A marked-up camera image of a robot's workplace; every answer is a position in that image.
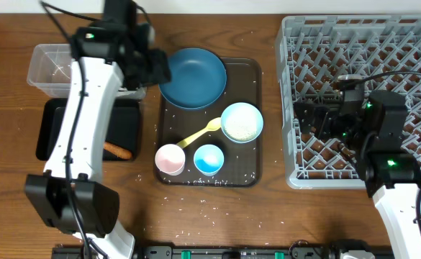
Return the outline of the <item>dark blue plate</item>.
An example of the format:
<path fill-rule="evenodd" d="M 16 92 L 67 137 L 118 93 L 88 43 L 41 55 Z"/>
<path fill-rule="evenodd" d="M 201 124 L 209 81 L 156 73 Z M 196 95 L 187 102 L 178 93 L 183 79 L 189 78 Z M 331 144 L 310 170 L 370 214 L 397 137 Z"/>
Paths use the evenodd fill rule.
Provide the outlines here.
<path fill-rule="evenodd" d="M 223 94 L 227 71 L 222 59 L 201 48 L 185 48 L 168 59 L 171 81 L 159 85 L 163 98 L 186 110 L 203 109 Z"/>

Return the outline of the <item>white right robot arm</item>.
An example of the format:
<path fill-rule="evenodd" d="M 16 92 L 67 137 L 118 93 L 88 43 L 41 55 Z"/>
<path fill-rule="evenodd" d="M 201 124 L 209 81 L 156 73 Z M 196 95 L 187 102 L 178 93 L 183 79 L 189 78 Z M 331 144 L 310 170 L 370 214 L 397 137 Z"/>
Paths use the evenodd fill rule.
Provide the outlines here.
<path fill-rule="evenodd" d="M 421 167 L 402 149 L 409 114 L 405 97 L 387 90 L 366 96 L 369 81 L 372 77 L 341 76 L 338 100 L 296 102 L 293 110 L 303 132 L 337 138 L 355 152 L 350 163 L 384 222 L 394 257 L 421 258 Z"/>

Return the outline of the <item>orange carrot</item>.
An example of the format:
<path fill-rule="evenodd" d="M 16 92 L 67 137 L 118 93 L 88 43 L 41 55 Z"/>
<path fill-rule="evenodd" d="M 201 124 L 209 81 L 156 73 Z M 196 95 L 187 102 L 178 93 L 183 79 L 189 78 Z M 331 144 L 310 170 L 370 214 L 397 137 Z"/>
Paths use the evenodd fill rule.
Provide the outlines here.
<path fill-rule="evenodd" d="M 104 143 L 104 149 L 123 160 L 131 160 L 133 158 L 133 154 L 129 150 L 109 142 Z"/>

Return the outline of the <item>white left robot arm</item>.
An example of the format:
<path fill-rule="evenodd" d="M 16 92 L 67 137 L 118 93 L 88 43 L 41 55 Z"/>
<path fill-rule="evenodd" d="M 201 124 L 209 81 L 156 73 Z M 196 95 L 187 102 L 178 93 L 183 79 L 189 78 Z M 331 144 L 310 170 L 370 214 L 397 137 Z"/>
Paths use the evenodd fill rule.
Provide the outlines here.
<path fill-rule="evenodd" d="M 107 1 L 65 39 L 71 49 L 71 88 L 63 122 L 40 175 L 24 191 L 44 224 L 83 243 L 83 258 L 131 258 L 135 239 L 119 222 L 119 194 L 103 181 L 102 155 L 121 88 L 168 83 L 166 53 L 154 47 L 150 21 L 137 22 L 132 0 Z"/>

